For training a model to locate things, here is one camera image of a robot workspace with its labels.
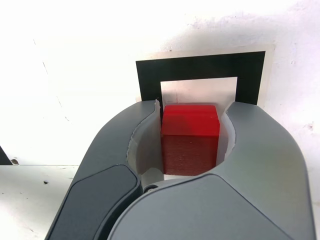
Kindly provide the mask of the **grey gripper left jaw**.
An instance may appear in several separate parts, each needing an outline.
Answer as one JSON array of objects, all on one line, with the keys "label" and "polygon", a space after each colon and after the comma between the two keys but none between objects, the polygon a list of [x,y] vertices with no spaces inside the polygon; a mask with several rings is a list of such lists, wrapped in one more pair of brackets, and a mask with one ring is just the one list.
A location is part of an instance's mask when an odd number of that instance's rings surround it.
[{"label": "grey gripper left jaw", "polygon": [[105,240],[144,187],[164,179],[160,103],[140,101],[107,122],[90,144],[46,235]]}]

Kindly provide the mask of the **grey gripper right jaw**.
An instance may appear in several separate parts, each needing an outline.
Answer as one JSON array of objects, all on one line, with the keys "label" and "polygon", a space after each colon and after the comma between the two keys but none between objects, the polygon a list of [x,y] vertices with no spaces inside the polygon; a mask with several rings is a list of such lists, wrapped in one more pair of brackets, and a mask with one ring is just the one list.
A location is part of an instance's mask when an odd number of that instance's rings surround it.
[{"label": "grey gripper right jaw", "polygon": [[256,105],[232,103],[224,117],[224,161],[145,193],[122,213],[109,239],[313,238],[307,168],[293,137]]}]

